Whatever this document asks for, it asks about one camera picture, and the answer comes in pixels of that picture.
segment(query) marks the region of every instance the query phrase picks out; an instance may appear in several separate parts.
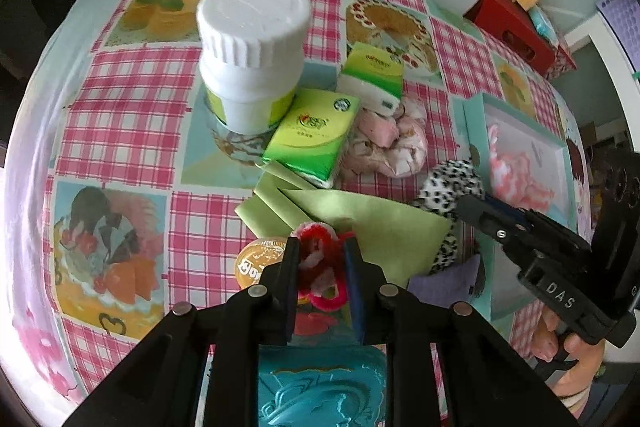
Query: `red box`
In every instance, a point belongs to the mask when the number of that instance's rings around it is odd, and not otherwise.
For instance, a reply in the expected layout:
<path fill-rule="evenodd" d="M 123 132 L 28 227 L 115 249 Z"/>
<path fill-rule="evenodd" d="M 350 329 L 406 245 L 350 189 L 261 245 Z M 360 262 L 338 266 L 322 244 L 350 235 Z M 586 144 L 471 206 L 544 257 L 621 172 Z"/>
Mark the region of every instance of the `red box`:
<path fill-rule="evenodd" d="M 542 76 L 556 60 L 556 50 L 538 35 L 529 14 L 513 0 L 479 0 L 465 17 L 506 44 Z"/>

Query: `green cloth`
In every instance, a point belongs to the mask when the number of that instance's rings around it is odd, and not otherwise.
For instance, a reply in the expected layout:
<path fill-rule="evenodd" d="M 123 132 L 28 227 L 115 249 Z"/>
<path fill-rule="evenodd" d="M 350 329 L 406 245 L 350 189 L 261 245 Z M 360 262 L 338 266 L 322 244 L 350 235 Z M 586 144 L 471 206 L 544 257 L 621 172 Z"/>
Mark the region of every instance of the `green cloth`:
<path fill-rule="evenodd" d="M 343 190 L 319 190 L 271 162 L 255 195 L 236 213 L 257 237 L 286 237 L 305 221 L 354 232 L 365 261 L 382 267 L 389 282 L 406 287 L 431 268 L 450 221 L 408 204 Z"/>

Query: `gold coin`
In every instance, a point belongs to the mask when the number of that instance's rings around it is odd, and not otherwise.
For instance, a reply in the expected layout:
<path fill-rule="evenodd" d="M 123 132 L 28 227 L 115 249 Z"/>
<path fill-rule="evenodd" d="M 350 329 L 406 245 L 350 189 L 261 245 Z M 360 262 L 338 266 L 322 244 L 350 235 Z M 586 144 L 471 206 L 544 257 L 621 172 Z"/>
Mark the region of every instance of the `gold coin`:
<path fill-rule="evenodd" d="M 247 286 L 257 284 L 265 266 L 282 260 L 286 244 L 285 237 L 268 237 L 256 239 L 242 248 L 234 266 L 240 287 L 244 290 Z"/>

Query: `cake picture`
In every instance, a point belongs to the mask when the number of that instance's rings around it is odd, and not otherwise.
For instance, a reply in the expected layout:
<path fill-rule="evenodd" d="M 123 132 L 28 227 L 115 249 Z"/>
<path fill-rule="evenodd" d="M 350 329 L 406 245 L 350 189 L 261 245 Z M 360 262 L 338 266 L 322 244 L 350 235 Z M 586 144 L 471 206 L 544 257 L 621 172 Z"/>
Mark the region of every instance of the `cake picture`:
<path fill-rule="evenodd" d="M 512 107 L 519 109 L 535 120 L 536 110 L 533 105 L 533 98 L 531 98 L 529 83 L 524 78 L 524 74 L 500 57 L 497 57 L 497 55 L 494 55 L 494 62 L 504 99 Z"/>
<path fill-rule="evenodd" d="M 162 318 L 164 206 L 162 196 L 58 183 L 51 280 L 64 314 L 138 339 Z"/>
<path fill-rule="evenodd" d="M 106 45 L 138 42 L 198 41 L 196 7 L 200 0 L 132 0 Z"/>
<path fill-rule="evenodd" d="M 346 7 L 345 20 L 349 47 L 364 42 L 384 49 L 404 62 L 409 76 L 438 73 L 427 23 L 408 10 L 384 0 L 353 0 Z"/>

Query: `table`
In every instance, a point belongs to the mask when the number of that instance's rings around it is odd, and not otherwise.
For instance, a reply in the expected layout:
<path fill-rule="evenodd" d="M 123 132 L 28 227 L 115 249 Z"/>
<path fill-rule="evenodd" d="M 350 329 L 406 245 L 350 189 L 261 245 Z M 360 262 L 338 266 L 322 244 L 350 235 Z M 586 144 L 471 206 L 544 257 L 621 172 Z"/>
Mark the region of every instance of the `table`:
<path fill-rule="evenodd" d="M 137 0 L 101 0 L 114 8 L 99 26 L 84 2 L 88 23 L 74 31 L 61 26 L 34 74 L 42 92 L 32 80 L 18 115 L 23 146 L 18 151 L 16 138 L 10 146 L 5 196 L 6 257 L 14 260 L 6 281 L 12 325 L 40 378 L 71 403 L 82 400 L 173 304 L 212 306 L 239 288 L 234 260 L 254 237 L 234 208 L 252 193 L 260 171 L 250 160 L 264 143 L 224 133 L 212 121 L 197 72 L 197 1 L 164 10 Z M 350 8 L 362 2 L 383 9 L 388 31 L 364 37 L 356 31 Z M 528 109 L 537 120 L 577 144 L 578 232 L 590 231 L 575 119 L 517 55 L 431 0 L 311 3 L 303 85 L 335 88 L 350 41 L 369 38 L 389 47 L 394 35 L 393 42 L 406 44 L 393 48 L 407 64 L 404 91 L 422 100 L 428 114 L 424 172 L 402 180 L 364 175 L 343 189 L 410 201 L 428 168 L 469 156 L 452 100 L 481 91 L 504 98 L 498 70 L 508 67 L 515 77 L 510 89 L 515 84 L 528 91 L 522 100 L 532 101 Z M 78 9 L 72 13 L 78 21 Z M 428 33 L 418 48 L 408 45 L 414 26 Z M 60 57 L 53 51 L 60 52 L 60 39 L 68 39 L 71 55 L 67 50 L 68 69 L 56 73 L 52 65 Z M 44 87 L 43 72 L 57 74 L 55 90 Z M 25 174 L 32 180 L 26 188 L 18 183 Z M 468 245 L 470 230 L 462 235 Z M 62 256 L 61 239 L 73 239 L 74 255 Z M 96 248 L 113 256 L 110 270 L 92 257 Z M 501 322 L 524 357 L 540 309 L 533 303 L 511 323 Z"/>

